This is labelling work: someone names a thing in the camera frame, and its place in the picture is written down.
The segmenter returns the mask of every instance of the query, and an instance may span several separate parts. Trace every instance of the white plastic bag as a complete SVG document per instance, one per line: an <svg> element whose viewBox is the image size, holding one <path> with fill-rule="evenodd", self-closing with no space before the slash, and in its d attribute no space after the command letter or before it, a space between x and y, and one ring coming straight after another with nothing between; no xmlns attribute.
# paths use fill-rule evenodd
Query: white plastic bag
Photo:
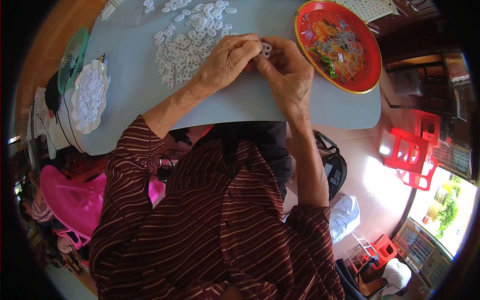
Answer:
<svg viewBox="0 0 480 300"><path fill-rule="evenodd" d="M345 195L332 208L330 214L330 235L333 244L341 241L360 225L360 208L357 197Z"/></svg>

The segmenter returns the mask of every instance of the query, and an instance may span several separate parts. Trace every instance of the hand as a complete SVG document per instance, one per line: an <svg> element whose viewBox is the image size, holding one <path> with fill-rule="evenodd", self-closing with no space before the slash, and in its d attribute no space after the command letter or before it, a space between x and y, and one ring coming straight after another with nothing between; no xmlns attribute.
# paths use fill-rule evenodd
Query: hand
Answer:
<svg viewBox="0 0 480 300"><path fill-rule="evenodd" d="M268 80L278 108L289 122L309 120L313 67L295 42L277 36L264 36L263 41L272 45L272 56L270 60L257 57L253 61Z"/></svg>
<svg viewBox="0 0 480 300"><path fill-rule="evenodd" d="M256 34L226 36L220 40L198 70L197 80L209 94L232 83L248 62L262 50L262 39Z"/></svg>

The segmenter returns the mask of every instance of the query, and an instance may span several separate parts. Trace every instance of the red decorative plate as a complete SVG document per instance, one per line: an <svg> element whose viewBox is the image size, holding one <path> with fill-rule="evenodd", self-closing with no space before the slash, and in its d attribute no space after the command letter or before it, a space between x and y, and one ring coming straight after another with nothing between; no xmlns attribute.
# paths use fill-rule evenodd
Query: red decorative plate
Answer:
<svg viewBox="0 0 480 300"><path fill-rule="evenodd" d="M356 94L375 88L382 56L367 25L352 11L327 0L300 6L295 34L310 63L336 87Z"/></svg>

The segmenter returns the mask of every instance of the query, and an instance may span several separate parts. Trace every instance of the light blue table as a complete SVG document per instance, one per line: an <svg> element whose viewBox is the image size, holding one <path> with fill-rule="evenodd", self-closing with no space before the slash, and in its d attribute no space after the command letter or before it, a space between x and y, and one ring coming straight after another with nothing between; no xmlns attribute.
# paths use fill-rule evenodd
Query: light blue table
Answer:
<svg viewBox="0 0 480 300"><path fill-rule="evenodd" d="M191 27L174 22L181 10L161 13L167 0L157 0L150 14L140 14L143 0L125 0L106 21L100 16L90 35L85 64L103 53L111 76L107 107L99 127L82 135L87 153L99 155L113 150L127 126L183 85L169 90L161 84L155 63L157 46L153 35L175 24L174 36L187 34ZM294 14L301 0L230 0L236 14L223 14L231 23L230 32L282 36L295 40ZM192 8L206 1L193 0ZM380 89L355 95L344 92L316 74L310 99L312 122L344 129L371 128L380 118ZM184 116L173 129L195 125L251 120L285 120L276 107L266 80L258 72L241 74L230 86L215 93Z"/></svg>

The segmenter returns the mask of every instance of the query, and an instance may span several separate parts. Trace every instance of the green plastic basket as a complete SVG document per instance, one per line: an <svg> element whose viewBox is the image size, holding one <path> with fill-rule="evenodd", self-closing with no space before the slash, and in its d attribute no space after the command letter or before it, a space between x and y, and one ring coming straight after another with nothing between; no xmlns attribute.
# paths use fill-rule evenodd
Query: green plastic basket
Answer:
<svg viewBox="0 0 480 300"><path fill-rule="evenodd" d="M76 76L82 71L88 38L87 29L82 28L68 43L59 68L58 88L60 94L73 87Z"/></svg>

